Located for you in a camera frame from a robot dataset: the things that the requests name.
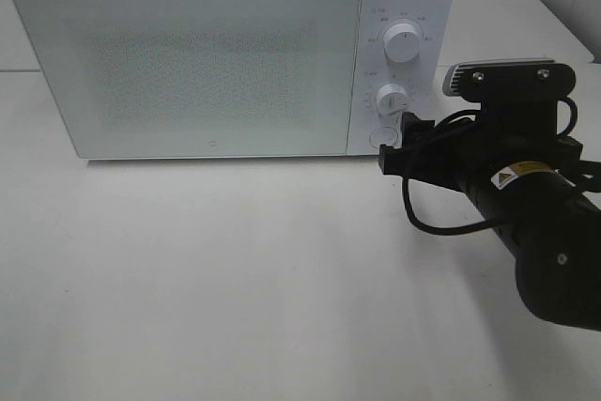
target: white knob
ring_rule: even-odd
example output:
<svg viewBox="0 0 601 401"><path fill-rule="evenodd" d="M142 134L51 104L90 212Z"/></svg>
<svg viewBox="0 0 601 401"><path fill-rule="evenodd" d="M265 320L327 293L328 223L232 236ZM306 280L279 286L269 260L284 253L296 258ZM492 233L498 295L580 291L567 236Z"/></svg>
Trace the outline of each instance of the white knob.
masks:
<svg viewBox="0 0 601 401"><path fill-rule="evenodd" d="M405 63L420 52L422 31L415 23L396 23L386 30L382 39L386 56L395 63Z"/></svg>
<svg viewBox="0 0 601 401"><path fill-rule="evenodd" d="M376 91L376 107L382 116L398 115L409 107L407 90L397 84L387 84Z"/></svg>

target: white tabletop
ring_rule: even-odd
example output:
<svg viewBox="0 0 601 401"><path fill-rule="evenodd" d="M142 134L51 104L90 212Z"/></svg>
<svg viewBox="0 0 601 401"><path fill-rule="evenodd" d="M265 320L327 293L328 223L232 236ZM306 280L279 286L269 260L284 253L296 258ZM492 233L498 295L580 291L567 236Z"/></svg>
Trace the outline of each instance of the white tabletop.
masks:
<svg viewBox="0 0 601 401"><path fill-rule="evenodd" d="M548 56L589 63L593 55L539 0L454 0L439 63ZM0 70L38 69L10 0L0 0Z"/></svg>
<svg viewBox="0 0 601 401"><path fill-rule="evenodd" d="M601 69L578 78L601 159ZM0 86L3 401L598 399L599 333L531 316L492 233L413 229L376 159L87 163L40 74ZM413 185L428 221L477 219Z"/></svg>

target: white microwave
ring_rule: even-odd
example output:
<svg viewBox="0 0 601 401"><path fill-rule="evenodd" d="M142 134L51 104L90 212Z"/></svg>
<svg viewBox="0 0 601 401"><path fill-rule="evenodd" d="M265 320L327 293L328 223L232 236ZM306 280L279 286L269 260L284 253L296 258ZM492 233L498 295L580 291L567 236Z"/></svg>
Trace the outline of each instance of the white microwave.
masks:
<svg viewBox="0 0 601 401"><path fill-rule="evenodd" d="M426 108L451 0L13 0L86 159L367 155Z"/></svg>

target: warning label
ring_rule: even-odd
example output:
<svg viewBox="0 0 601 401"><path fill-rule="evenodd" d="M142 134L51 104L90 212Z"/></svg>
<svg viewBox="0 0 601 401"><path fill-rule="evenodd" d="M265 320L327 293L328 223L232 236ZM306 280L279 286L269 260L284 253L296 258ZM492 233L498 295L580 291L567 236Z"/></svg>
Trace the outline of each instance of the warning label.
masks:
<svg viewBox="0 0 601 401"><path fill-rule="evenodd" d="M492 184L502 190L514 180L531 173L552 173L553 170L542 162L518 162L505 166L493 177Z"/></svg>

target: microwave control panel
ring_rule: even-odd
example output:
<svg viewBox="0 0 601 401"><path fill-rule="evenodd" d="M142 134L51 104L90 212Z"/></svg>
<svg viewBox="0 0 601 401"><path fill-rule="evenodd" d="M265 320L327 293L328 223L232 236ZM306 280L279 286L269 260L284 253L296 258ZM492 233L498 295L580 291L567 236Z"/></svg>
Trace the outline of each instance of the microwave control panel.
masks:
<svg viewBox="0 0 601 401"><path fill-rule="evenodd" d="M362 0L348 155L399 147L400 118L431 116L429 93L451 0Z"/></svg>

